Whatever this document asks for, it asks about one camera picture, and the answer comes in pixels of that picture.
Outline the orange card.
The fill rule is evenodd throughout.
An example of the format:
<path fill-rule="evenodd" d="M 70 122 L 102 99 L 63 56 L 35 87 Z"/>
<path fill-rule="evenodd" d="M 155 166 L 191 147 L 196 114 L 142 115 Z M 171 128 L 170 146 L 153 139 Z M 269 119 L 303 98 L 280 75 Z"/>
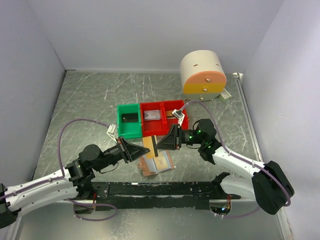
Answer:
<path fill-rule="evenodd" d="M 146 136 L 142 138 L 143 146 L 149 149 L 149 152 L 145 155 L 147 159 L 153 159 L 159 156 L 155 146 L 157 145 L 157 137 L 155 135 Z"/>

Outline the green plastic bin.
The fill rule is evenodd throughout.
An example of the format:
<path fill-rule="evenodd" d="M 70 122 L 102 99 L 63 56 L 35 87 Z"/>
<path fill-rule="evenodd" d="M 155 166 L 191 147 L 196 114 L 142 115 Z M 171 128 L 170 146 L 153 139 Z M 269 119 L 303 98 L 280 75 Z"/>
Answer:
<path fill-rule="evenodd" d="M 122 122 L 122 114 L 138 113 L 138 122 Z M 138 103 L 122 104 L 117 106 L 118 135 L 125 139 L 138 139 L 142 137 L 142 120 L 140 105 Z"/>

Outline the brown leather card holder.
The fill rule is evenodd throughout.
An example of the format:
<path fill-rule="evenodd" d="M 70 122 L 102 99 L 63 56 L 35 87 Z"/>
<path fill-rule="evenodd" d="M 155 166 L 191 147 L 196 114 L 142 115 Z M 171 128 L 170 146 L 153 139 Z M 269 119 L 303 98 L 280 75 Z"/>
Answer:
<path fill-rule="evenodd" d="M 163 150 L 155 158 L 147 158 L 145 155 L 140 157 L 137 168 L 141 170 L 143 176 L 149 177 L 171 171 L 175 166 L 169 152 Z"/>

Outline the red plastic bin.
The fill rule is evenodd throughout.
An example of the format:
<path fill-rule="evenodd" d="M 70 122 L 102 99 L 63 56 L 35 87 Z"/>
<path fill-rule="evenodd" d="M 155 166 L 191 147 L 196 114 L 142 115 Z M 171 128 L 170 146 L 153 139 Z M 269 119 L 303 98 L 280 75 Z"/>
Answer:
<path fill-rule="evenodd" d="M 168 101 L 163 101 L 163 105 L 164 105 L 164 111 L 173 111 L 175 109 L 179 110 L 183 105 L 185 104 L 185 102 L 183 100 L 168 100 Z M 188 115 L 187 115 L 187 111 L 186 109 L 184 109 L 182 111 L 185 114 L 183 123 L 181 128 L 183 130 L 187 130 L 189 128 L 189 119 L 188 119 Z M 172 125 L 174 124 L 178 124 L 178 119 L 174 118 L 174 119 L 166 119 L 166 133 L 169 132 L 169 130 L 171 129 Z"/>
<path fill-rule="evenodd" d="M 143 137 L 163 136 L 167 131 L 167 120 L 162 101 L 139 104 Z"/>

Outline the white round drawer cabinet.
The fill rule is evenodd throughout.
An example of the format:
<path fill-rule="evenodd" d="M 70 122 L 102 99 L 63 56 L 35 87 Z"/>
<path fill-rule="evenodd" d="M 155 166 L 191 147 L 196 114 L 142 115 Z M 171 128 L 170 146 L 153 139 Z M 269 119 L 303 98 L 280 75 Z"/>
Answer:
<path fill-rule="evenodd" d="M 180 63 L 182 92 L 189 101 L 210 101 L 218 97 L 227 84 L 218 55 L 211 50 L 188 53 Z"/>

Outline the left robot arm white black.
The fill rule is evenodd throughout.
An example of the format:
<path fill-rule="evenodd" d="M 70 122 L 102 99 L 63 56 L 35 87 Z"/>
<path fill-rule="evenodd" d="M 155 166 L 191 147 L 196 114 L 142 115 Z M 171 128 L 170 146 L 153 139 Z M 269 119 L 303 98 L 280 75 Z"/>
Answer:
<path fill-rule="evenodd" d="M 78 158 L 61 170 L 16 186 L 0 186 L 0 227 L 13 224 L 18 217 L 43 206 L 68 199 L 86 200 L 94 192 L 95 172 L 123 160 L 133 162 L 149 153 L 146 147 L 128 142 L 123 137 L 115 146 L 102 151 L 90 144 Z"/>

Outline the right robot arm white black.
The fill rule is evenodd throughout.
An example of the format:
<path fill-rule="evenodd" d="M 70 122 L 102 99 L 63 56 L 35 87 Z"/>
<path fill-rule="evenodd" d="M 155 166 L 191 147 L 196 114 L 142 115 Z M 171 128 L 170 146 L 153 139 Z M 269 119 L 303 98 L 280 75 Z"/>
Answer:
<path fill-rule="evenodd" d="M 174 151 L 182 145 L 199 145 L 197 151 L 204 161 L 238 174 L 239 178 L 226 174 L 212 186 L 212 193 L 218 199 L 226 195 L 245 197 L 256 201 L 270 215 L 290 205 L 295 191 L 278 163 L 263 163 L 234 153 L 216 139 L 216 134 L 214 123 L 208 118 L 198 120 L 195 129 L 184 130 L 174 124 L 155 148 Z"/>

